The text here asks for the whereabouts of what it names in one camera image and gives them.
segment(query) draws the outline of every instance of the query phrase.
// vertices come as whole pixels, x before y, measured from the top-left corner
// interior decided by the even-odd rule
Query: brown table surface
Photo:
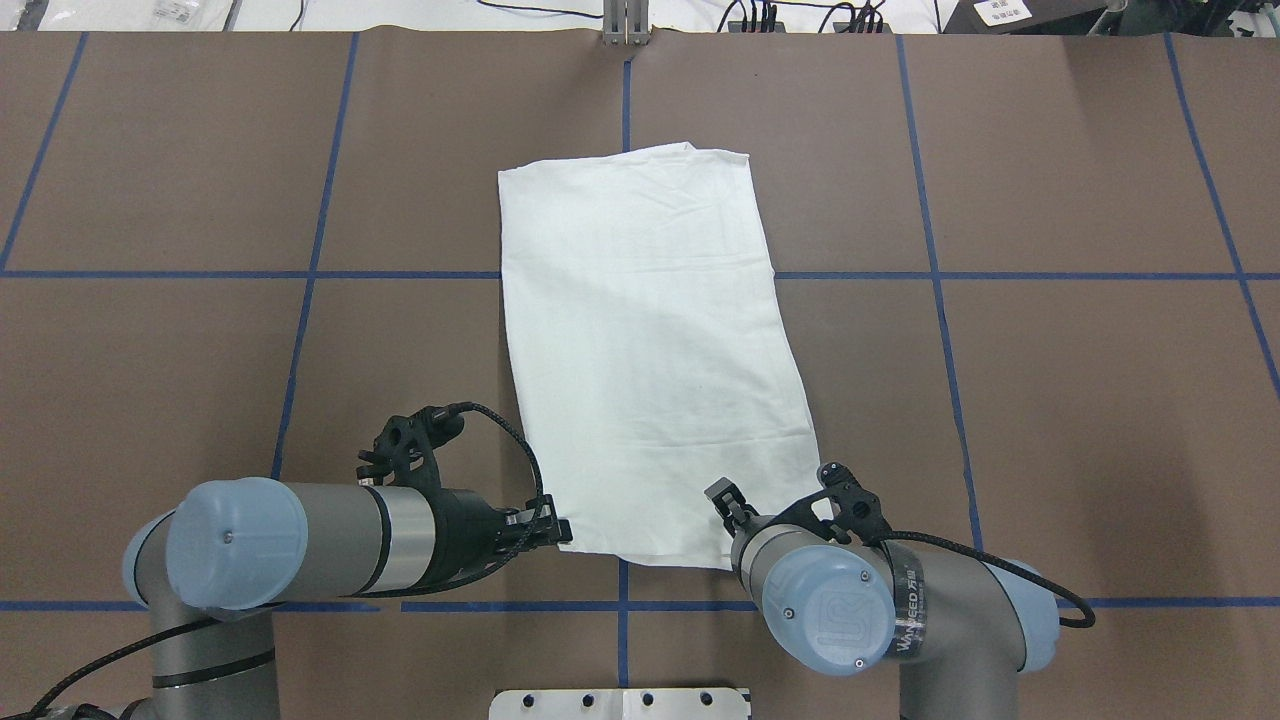
[[[1270,715],[1277,78],[1263,40],[0,35],[0,711],[146,634],[120,552],[192,486],[352,482],[426,404],[517,416],[495,173],[689,140],[751,154],[823,457],[895,525],[1097,598],[1025,717]],[[440,462],[529,495],[484,424]],[[303,606],[283,710],[728,684],[762,719],[896,716],[888,664],[809,673],[744,600],[541,550],[422,603]]]

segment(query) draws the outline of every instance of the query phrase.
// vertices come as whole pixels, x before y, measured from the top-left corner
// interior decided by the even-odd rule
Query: black sticker
[[[888,656],[906,660],[919,655],[924,644],[924,568],[920,559],[901,544],[886,542],[882,547],[893,573],[893,607],[897,611]]]

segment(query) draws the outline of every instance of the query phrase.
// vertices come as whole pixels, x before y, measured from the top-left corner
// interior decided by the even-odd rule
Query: light blue joint cap
[[[165,546],[169,583],[192,607],[248,610],[275,600],[307,551],[307,516],[270,478],[212,480],[178,505]]]
[[[893,639],[893,597],[884,579],[832,544],[801,547],[778,560],[760,602],[782,650],[826,675],[867,670]]]
[[[173,510],[142,525],[142,529],[133,534],[129,546],[124,548],[124,561],[120,562],[120,579],[124,580],[124,589],[133,598],[133,602],[137,602],[142,607],[147,606],[147,601],[142,600],[142,592],[138,591],[138,553],[142,552],[142,543],[147,542],[151,532],[169,515],[173,515]]]
[[[1025,562],[1016,560],[1010,560],[1010,562],[1039,575],[1039,571]],[[1000,587],[1005,588],[1005,594],[1009,596],[1009,602],[1014,606],[1014,612],[1018,614],[1018,621],[1023,625],[1027,661],[1023,662],[1019,673],[1043,670],[1053,660],[1053,653],[1057,651],[1057,637],[1062,632],[1062,626],[1057,621],[1057,600],[1053,593],[1012,573],[991,565],[987,565],[987,569],[996,577]]]

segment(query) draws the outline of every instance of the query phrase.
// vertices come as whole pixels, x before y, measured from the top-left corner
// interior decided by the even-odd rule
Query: metal plate
[[[750,720],[751,693],[733,688],[504,691],[489,705],[489,720],[539,717]]]

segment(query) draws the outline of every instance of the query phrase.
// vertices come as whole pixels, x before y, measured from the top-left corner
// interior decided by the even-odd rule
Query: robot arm
[[[525,510],[494,509],[475,492],[442,486],[433,451],[462,432],[466,411],[488,415],[529,456],[536,489]],[[242,478],[193,488],[145,525],[124,555],[125,588],[165,635],[136,643],[152,647],[151,698],[45,715],[51,696],[70,684],[64,680],[33,714],[15,717],[276,720],[274,607],[443,592],[488,577],[520,552],[572,539],[543,493],[532,451],[484,406],[394,416],[360,457],[369,465],[358,486]],[[77,674],[124,651],[132,652],[122,648]]]
[[[824,465],[819,482],[822,491],[776,516],[756,512],[724,478],[707,496],[733,537],[733,570],[778,644],[828,675],[855,675],[882,659],[900,662],[905,720],[1015,720],[1018,674],[1053,657],[1060,623],[1053,593],[1085,612],[1064,624],[1093,624],[1083,600],[1033,570],[932,536],[893,532],[876,495],[842,465]],[[833,520],[813,512],[823,500],[831,501]],[[847,544],[850,533],[867,544]],[[970,556],[916,556],[891,539]]]

